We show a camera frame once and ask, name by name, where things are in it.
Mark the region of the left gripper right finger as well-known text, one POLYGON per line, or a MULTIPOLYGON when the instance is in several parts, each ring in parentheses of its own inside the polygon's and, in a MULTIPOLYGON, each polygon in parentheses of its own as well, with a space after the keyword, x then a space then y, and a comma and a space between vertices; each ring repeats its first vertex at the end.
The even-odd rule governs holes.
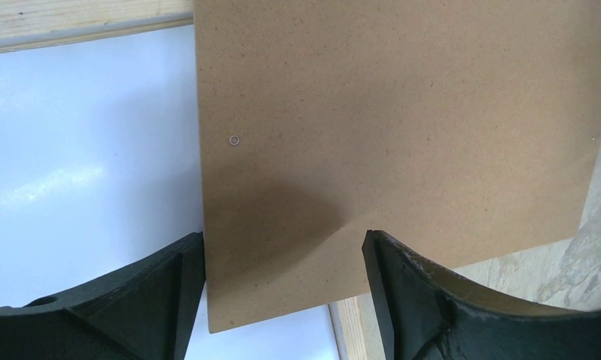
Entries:
POLYGON ((601 359, 601 310, 498 292, 382 230, 367 231, 362 252, 388 359, 601 359))

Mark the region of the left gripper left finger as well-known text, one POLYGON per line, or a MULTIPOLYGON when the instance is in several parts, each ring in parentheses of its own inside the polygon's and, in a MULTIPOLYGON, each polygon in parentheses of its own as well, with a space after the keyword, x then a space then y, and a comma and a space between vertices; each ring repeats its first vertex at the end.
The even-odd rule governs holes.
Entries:
POLYGON ((194 232, 22 307, 0 307, 0 359, 183 359, 206 281, 194 232))

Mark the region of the white wooden picture frame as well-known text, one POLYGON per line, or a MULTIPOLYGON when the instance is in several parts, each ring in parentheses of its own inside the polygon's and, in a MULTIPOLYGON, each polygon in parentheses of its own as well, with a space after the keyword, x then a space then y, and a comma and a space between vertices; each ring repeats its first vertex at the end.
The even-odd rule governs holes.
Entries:
MULTIPOLYGON (((79 44, 192 26, 196 1, 0 1, 0 54, 79 44)), ((324 306, 329 312, 338 359, 366 359, 367 329, 360 297, 324 306)), ((240 327, 285 317, 265 319, 240 327)), ((232 328, 212 335, 237 330, 232 328)))

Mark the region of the printed photo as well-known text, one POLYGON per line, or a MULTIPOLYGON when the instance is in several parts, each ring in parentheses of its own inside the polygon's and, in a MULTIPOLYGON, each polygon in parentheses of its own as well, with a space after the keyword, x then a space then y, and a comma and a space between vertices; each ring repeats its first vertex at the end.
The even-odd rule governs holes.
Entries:
MULTIPOLYGON (((0 307, 201 233, 194 29, 0 54, 0 307)), ((337 359, 326 307, 208 330, 183 359, 337 359)))

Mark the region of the brown cardboard backing board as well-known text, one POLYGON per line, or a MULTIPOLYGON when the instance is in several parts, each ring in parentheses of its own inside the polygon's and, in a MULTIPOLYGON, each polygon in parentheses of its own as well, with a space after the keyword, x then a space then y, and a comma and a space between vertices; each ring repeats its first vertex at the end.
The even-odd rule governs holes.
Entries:
POLYGON ((357 296, 383 230, 449 268, 573 237, 601 1, 196 1, 212 333, 357 296))

